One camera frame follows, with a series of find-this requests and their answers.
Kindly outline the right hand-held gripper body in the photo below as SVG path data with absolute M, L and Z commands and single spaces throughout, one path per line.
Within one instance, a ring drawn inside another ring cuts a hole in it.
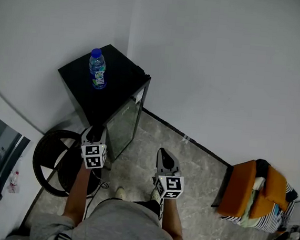
M 153 183 L 162 199 L 178 199 L 183 193 L 184 177 L 178 168 L 173 171 L 161 168 L 154 175 Z

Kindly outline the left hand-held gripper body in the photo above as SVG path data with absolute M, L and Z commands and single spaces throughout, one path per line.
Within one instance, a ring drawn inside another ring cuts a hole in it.
M 107 156 L 107 145 L 104 141 L 90 142 L 81 140 L 82 158 L 85 168 L 96 169 L 103 168 Z

